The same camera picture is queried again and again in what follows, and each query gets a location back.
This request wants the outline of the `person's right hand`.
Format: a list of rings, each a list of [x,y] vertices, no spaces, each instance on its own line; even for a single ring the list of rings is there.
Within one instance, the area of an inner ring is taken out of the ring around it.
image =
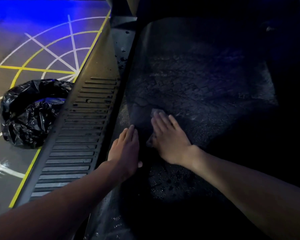
[[[174,165],[190,169],[200,155],[200,148],[192,145],[186,133],[172,115],[155,114],[151,119],[156,134],[155,149],[160,157]]]

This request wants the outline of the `person's left hand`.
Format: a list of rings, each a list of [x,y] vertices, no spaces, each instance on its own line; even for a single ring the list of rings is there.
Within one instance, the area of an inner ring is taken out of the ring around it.
[[[125,128],[113,142],[108,161],[114,166],[114,178],[122,183],[134,175],[139,161],[140,141],[134,125]]]

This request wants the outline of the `grey cleaning cloth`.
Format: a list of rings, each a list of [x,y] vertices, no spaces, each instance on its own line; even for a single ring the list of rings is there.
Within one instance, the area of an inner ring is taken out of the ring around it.
[[[162,109],[157,109],[157,108],[153,108],[153,109],[151,110],[151,119],[155,117],[155,114],[160,114],[160,113],[162,113],[163,115],[166,115],[166,113],[164,112],[164,110],[162,110]],[[154,129],[152,130],[151,135],[156,135]]]

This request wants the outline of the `person's right forearm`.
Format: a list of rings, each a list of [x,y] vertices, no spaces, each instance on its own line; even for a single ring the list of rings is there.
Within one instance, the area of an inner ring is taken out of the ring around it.
[[[300,240],[300,188],[265,173],[215,157],[195,145],[185,167],[219,190],[273,239]]]

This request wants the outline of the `person's left forearm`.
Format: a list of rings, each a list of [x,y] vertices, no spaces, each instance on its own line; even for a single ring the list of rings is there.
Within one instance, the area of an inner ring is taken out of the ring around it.
[[[125,178],[117,163],[0,216],[0,240],[60,240],[72,235],[98,203]]]

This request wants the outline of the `grey louvered metal sill panel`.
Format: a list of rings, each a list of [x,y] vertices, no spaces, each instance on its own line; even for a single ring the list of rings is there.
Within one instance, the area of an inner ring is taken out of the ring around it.
[[[136,17],[115,15],[104,20],[71,94],[9,208],[91,173],[105,159],[124,96],[136,29]]]

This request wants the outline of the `dark textured floor mat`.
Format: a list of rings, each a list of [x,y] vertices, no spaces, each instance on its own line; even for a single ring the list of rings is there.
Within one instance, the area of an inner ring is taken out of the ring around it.
[[[251,168],[276,116],[254,34],[220,19],[165,18],[140,33],[112,135],[134,124],[144,165],[91,214],[84,240],[269,240],[222,193],[147,146],[153,109],[172,114],[200,148]]]

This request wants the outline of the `black plastic garbage bag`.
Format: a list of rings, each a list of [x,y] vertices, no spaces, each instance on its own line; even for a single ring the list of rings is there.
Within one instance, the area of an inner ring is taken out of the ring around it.
[[[30,80],[9,89],[0,102],[3,139],[15,147],[41,147],[72,91],[73,82]]]

